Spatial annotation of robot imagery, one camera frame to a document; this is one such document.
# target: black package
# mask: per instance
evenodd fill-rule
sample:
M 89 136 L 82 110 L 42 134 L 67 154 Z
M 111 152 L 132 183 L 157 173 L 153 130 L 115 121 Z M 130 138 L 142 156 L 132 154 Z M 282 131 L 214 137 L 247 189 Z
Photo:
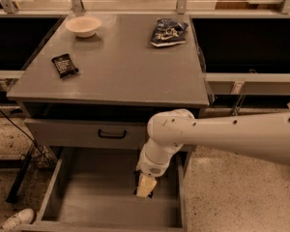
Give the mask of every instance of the black package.
M 54 63 L 60 78 L 78 73 L 78 68 L 73 64 L 68 53 L 54 57 L 51 62 Z
M 184 44 L 184 33 L 188 25 L 172 18 L 163 18 L 157 21 L 151 44 L 156 47 Z

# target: table top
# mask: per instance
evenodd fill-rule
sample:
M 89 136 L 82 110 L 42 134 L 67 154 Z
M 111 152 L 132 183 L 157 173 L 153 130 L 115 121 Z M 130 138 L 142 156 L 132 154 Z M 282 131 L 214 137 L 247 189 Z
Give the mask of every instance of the table top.
M 73 102 L 111 105 L 205 107 L 209 105 L 193 29 L 184 14 L 88 14 L 102 26 L 81 39 L 65 28 L 67 16 L 8 92 L 17 102 Z M 188 24 L 186 43 L 150 44 L 157 19 Z M 69 53 L 79 73 L 60 79 L 51 62 Z

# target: drawer handle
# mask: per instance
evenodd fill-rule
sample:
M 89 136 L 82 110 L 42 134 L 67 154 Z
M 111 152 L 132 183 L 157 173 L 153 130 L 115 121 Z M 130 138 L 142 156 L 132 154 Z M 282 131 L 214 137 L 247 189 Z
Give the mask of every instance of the drawer handle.
M 126 135 L 127 135 L 127 131 L 126 130 L 124 130 L 121 134 L 118 134 L 118 135 L 114 135 L 114 134 L 109 135 L 109 134 L 103 132 L 101 129 L 98 130 L 98 136 L 100 138 L 123 139 L 123 138 L 126 137 Z

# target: snack bag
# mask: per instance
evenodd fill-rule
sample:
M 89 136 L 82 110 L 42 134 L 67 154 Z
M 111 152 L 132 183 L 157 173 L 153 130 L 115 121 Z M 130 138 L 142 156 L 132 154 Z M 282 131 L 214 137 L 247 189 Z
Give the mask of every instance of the snack bag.
M 156 47 L 184 44 L 184 33 L 188 25 L 172 18 L 163 18 L 157 21 L 151 44 Z

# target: cable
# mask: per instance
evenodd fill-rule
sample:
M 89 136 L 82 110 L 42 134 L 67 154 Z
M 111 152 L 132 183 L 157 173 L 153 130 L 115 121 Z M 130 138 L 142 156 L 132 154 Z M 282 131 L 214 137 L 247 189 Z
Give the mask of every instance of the cable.
M 42 154 L 42 156 L 45 157 L 45 159 L 48 161 L 49 167 L 52 166 L 52 163 L 50 161 L 50 159 L 46 156 L 46 154 L 40 149 L 38 143 L 31 138 L 30 135 L 28 135 L 28 133 L 26 131 L 24 131 L 22 128 L 20 128 L 17 124 L 15 124 L 1 109 L 0 109 L 0 113 L 13 125 L 15 126 L 17 129 L 19 129 L 23 134 L 25 134 L 30 141 L 34 144 L 34 146 L 37 148 L 37 150 Z

